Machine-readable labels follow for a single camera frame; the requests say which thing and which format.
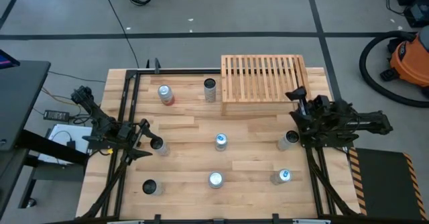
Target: hazard stripe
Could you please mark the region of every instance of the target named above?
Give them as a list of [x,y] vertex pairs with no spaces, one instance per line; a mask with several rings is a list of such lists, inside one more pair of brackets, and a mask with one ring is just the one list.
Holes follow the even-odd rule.
[[359,181],[354,180],[354,181],[353,181],[353,184],[354,184],[356,187],[359,187],[359,188],[361,188],[361,189],[363,188],[363,187],[362,187],[362,184],[361,184]]
[[353,178],[354,179],[356,179],[356,180],[359,180],[359,181],[362,181],[362,178],[361,178],[361,176],[360,175],[358,175],[358,174],[356,174],[356,173],[351,173],[351,175],[353,176]]
[[356,172],[358,172],[358,173],[361,172],[361,169],[359,167],[357,167],[356,165],[354,165],[354,164],[351,165],[351,169],[354,170],[354,171],[356,171]]
[[349,150],[349,154],[357,158],[357,153],[353,149]]
[[405,154],[405,153],[404,153],[404,156],[407,159],[408,170],[410,171],[410,178],[411,178],[411,181],[413,182],[413,187],[415,190],[414,193],[416,194],[417,205],[419,206],[420,214],[422,216],[422,220],[426,221],[428,219],[428,216],[426,216],[426,213],[424,212],[423,200],[422,200],[422,196],[420,195],[420,190],[418,188],[416,173],[414,172],[414,167],[413,167],[413,163],[411,161],[411,156],[409,154]]
[[349,159],[351,166],[351,175],[353,177],[353,184],[355,185],[357,202],[359,203],[359,207],[361,208],[361,213],[367,215],[365,195],[363,194],[361,169],[359,167],[359,157],[355,148],[350,148]]
[[356,158],[353,158],[352,156],[350,156],[350,161],[356,165],[359,165],[359,161]]

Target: silver can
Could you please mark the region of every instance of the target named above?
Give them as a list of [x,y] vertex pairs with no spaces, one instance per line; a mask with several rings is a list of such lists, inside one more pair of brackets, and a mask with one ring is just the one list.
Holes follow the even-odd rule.
[[294,146],[299,139],[300,139],[300,136],[298,135],[297,132],[293,130],[288,131],[285,135],[283,135],[279,139],[279,142],[277,143],[277,149],[280,151],[285,151],[290,147]]
[[167,156],[170,153],[168,144],[162,138],[151,139],[150,147],[161,156]]
[[220,188],[223,185],[223,175],[220,172],[211,172],[208,176],[208,185],[211,188]]
[[146,180],[141,187],[145,194],[161,195],[163,193],[163,187],[161,182],[155,180]]
[[292,173],[287,169],[279,170],[272,174],[269,179],[275,185],[283,184],[292,180]]
[[216,81],[208,78],[204,81],[204,96],[208,103],[216,101]]
[[228,139],[227,136],[223,133],[216,135],[216,150],[223,151],[227,149]]
[[161,85],[159,87],[158,96],[160,96],[161,102],[166,106],[170,106],[174,103],[172,88],[168,85]]

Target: soda can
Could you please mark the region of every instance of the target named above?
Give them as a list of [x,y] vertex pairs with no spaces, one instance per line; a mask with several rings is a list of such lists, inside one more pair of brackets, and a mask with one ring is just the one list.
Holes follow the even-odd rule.
[[155,180],[146,180],[141,187],[145,194],[161,195],[163,192],[162,184]]
[[174,103],[174,95],[172,88],[168,85],[161,85],[158,89],[158,96],[165,106],[170,106]]
[[168,147],[167,143],[162,140],[162,138],[151,139],[150,146],[161,156],[167,156],[170,153],[170,148]]
[[223,175],[220,172],[211,172],[208,176],[208,185],[211,188],[220,188],[223,185]]
[[292,173],[287,169],[279,170],[272,174],[269,179],[275,185],[283,184],[292,180]]
[[288,148],[294,146],[299,139],[300,136],[298,133],[290,130],[279,139],[279,142],[277,143],[277,149],[280,151],[285,151]]
[[216,81],[208,78],[204,81],[204,96],[208,103],[216,101]]
[[216,150],[223,151],[227,149],[228,139],[227,136],[223,133],[219,133],[216,136]]

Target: wooden tabletop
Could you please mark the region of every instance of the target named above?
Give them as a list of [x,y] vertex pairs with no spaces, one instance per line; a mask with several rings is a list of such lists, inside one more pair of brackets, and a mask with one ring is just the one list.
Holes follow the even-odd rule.
[[[126,70],[110,70],[101,108],[117,117]],[[323,68],[307,68],[312,96],[330,91]],[[296,129],[288,112],[291,103],[239,105],[236,111],[221,116],[221,87],[217,101],[204,100],[202,83],[213,78],[221,84],[219,74],[144,75],[141,77],[135,121],[146,118],[151,130],[170,147],[170,155],[158,156],[142,138],[141,149],[154,153],[134,161],[127,169],[121,219],[270,219],[316,217],[305,151],[299,145],[285,152],[275,143],[285,132]],[[161,104],[157,89],[170,85],[176,102]],[[130,84],[128,106],[133,82]],[[215,150],[215,136],[225,133],[229,142],[224,152]],[[343,200],[356,212],[359,204],[347,157],[334,149],[324,150],[330,181]],[[84,214],[106,184],[110,157],[94,155],[88,162],[76,216]],[[269,176],[282,168],[292,171],[293,179],[278,186]],[[222,188],[208,186],[208,175],[220,171],[225,176]],[[153,178],[162,182],[164,193],[143,193],[143,182]],[[324,212],[328,213],[324,189],[320,193]],[[116,190],[109,214],[113,214]]]

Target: orange vacuum cleaner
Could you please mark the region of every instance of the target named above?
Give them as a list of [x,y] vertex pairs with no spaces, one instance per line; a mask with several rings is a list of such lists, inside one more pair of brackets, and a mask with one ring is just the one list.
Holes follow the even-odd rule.
[[380,74],[384,81],[406,80],[418,85],[429,97],[429,26],[417,34],[402,31],[387,32],[373,40],[363,49],[359,59],[359,70],[365,82],[385,97],[413,107],[429,107],[428,101],[417,101],[399,96],[376,83],[367,71],[367,57],[372,48],[381,41],[390,40],[387,49],[391,53],[390,68]]

